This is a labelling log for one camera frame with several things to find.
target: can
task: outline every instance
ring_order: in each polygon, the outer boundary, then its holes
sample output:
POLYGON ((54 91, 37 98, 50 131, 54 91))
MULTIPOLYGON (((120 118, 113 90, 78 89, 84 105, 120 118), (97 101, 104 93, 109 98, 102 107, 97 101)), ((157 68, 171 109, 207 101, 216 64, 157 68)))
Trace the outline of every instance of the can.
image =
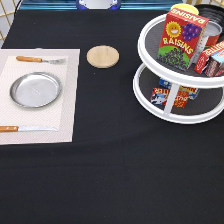
POLYGON ((213 21, 209 21, 204 32, 204 38, 207 38, 204 50, 216 45, 220 34, 222 33, 222 27, 213 21))
POLYGON ((213 21, 209 21, 207 23, 207 26, 204 30, 203 35, 201 36, 201 39, 199 41, 199 44, 197 46, 196 53, 194 55, 193 63, 197 63, 200 57, 200 54, 217 44, 217 41, 219 39, 220 34, 222 33, 222 27, 213 21))

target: wooden coaster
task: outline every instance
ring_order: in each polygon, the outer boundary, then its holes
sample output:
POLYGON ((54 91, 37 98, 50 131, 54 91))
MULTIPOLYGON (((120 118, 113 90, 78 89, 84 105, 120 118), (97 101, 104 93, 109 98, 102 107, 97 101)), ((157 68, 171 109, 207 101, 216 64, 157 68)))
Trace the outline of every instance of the wooden coaster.
POLYGON ((119 60, 119 53, 109 46, 97 46, 87 53, 87 61, 97 68, 109 68, 119 60))

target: metal plate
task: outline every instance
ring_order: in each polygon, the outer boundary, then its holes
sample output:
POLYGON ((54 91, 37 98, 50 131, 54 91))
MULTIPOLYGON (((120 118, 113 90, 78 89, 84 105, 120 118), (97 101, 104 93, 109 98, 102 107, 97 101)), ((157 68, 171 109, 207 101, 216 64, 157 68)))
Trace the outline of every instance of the metal plate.
POLYGON ((58 77, 34 72, 17 79, 10 88, 12 100, 23 107, 42 107, 55 100, 61 91, 58 77))

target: food package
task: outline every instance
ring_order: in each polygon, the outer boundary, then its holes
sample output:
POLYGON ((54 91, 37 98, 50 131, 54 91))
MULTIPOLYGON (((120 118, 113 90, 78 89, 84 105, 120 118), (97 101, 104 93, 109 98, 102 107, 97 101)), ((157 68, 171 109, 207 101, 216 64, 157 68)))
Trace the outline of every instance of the food package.
MULTIPOLYGON (((168 82, 162 78, 160 78, 159 80, 159 84, 165 88, 171 89, 172 87, 172 83, 168 82)), ((180 86, 179 88, 180 91, 185 91, 188 92, 189 94, 189 99, 194 100, 198 93, 199 93, 199 89, 198 88, 192 88, 192 87, 186 87, 186 86, 180 86)))
POLYGON ((167 13, 158 60, 186 71, 194 60, 209 19, 173 8, 167 13))
POLYGON ((224 41, 219 42, 215 46, 202 51, 194 70, 199 74, 205 72, 208 67, 211 56, 223 50, 224 50, 224 41))
MULTIPOLYGON (((166 105, 170 90, 154 88, 150 102, 157 105, 166 105)), ((178 91, 173 106, 185 107, 188 101, 188 92, 178 91)))

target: black tablecloth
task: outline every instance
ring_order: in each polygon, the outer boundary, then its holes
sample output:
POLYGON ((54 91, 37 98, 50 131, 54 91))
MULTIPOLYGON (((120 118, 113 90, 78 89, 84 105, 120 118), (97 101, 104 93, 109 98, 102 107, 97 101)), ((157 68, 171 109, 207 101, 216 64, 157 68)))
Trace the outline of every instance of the black tablecloth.
POLYGON ((163 11, 19 11, 5 49, 81 49, 72 143, 0 146, 0 223, 223 224, 224 113, 161 120, 133 93, 142 28, 163 11), (86 54, 109 45, 109 69, 86 54))

